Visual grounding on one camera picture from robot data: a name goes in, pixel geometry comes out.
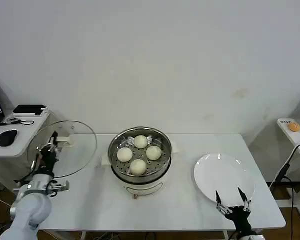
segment white desk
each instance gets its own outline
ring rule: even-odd
[[[290,142],[293,144],[293,146],[296,146],[300,144],[300,131],[293,132],[288,128],[288,124],[290,122],[296,122],[300,124],[300,120],[293,119],[293,118],[279,118],[277,120],[277,124],[281,128],[281,130],[284,132],[284,134],[287,136],[287,138],[290,140]],[[287,192],[289,193],[290,197],[292,197],[292,189],[287,188]],[[280,208],[290,208],[292,204],[292,199],[289,200],[277,200],[276,203]],[[294,192],[294,207],[298,210],[300,214],[300,191],[298,193]]]
[[[113,134],[97,134],[95,159],[65,179],[68,191],[51,198],[52,212],[40,225],[61,231],[222,231],[234,230],[193,181],[193,167],[206,153],[226,153],[244,162],[255,180],[249,222],[254,229],[282,228],[283,218],[257,164],[239,134],[169,134],[179,152],[173,154],[169,177],[158,192],[138,199],[118,184],[110,167],[99,166]],[[92,135],[81,134],[90,143]]]
[[[23,167],[21,166],[21,159],[18,157],[25,152],[31,139],[46,121],[48,115],[49,112],[45,112],[42,116],[17,117],[22,121],[33,120],[34,123],[32,125],[12,124],[0,126],[0,134],[8,130],[17,130],[14,142],[10,146],[0,146],[0,183],[8,189],[12,189],[15,186],[13,182],[14,175],[18,168]]]
[[[293,118],[279,118],[276,123],[281,128],[281,130],[284,132],[286,137],[290,140],[290,142],[293,144],[293,146],[296,146],[300,144],[300,131],[291,131],[288,128],[288,124],[290,122],[296,122],[300,124],[300,120],[293,119]]]

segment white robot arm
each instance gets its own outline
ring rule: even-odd
[[[48,195],[55,196],[57,192],[69,189],[68,181],[59,184],[54,180],[53,168],[59,153],[57,136],[54,132],[49,143],[37,154],[39,167],[33,172],[32,180],[25,182],[23,179],[21,184],[26,184],[14,189],[18,193],[10,208],[10,216],[14,219],[11,227],[0,236],[0,240],[37,240],[39,224],[49,216],[52,208]]]

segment black mouse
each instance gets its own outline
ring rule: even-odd
[[[17,130],[9,130],[9,131],[4,131],[3,133],[0,134],[0,146],[1,147],[7,147],[10,146],[16,138],[17,135]]]

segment stainless steel pot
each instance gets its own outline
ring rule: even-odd
[[[148,140],[147,147],[139,149],[134,145],[134,138],[143,135]],[[150,146],[161,148],[162,155],[158,160],[149,160],[146,150]],[[127,147],[132,151],[132,158],[128,162],[121,162],[117,158],[120,148]],[[108,158],[111,162],[113,173],[122,181],[144,185],[160,179],[169,169],[171,164],[172,147],[168,137],[161,131],[144,126],[137,126],[119,133],[110,143],[108,148]],[[146,172],[140,176],[132,175],[129,171],[130,163],[135,159],[142,159],[146,162]]]

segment black cable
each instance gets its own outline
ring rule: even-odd
[[[285,179],[287,179],[290,183],[292,183],[291,179],[287,176],[284,176]],[[291,190],[292,190],[292,203],[291,203],[291,240],[294,239],[294,218],[293,218],[293,210],[294,210],[294,188],[291,186]]]
[[[291,161],[293,155],[295,154],[296,150],[297,150],[299,147],[300,147],[300,144],[294,147],[294,149],[293,149],[293,151],[292,151],[292,154],[291,154],[291,156],[290,156],[290,158],[289,158],[287,164],[290,163],[290,161]]]
[[[230,239],[235,235],[236,232],[237,232],[237,231],[234,231],[234,232],[230,235],[230,237],[228,238],[228,240],[230,240]]]
[[[288,169],[290,168],[290,161],[299,147],[300,147],[300,143],[293,148],[289,158],[285,161],[285,164],[282,166],[279,173],[275,177],[274,183],[281,182],[281,180],[286,176]],[[275,193],[275,189],[276,189],[276,186],[273,186],[273,188],[271,190],[272,194]]]
[[[24,121],[19,122],[19,124],[22,124],[22,125],[32,125],[34,123],[35,123],[35,121],[33,121],[33,120],[24,120]]]

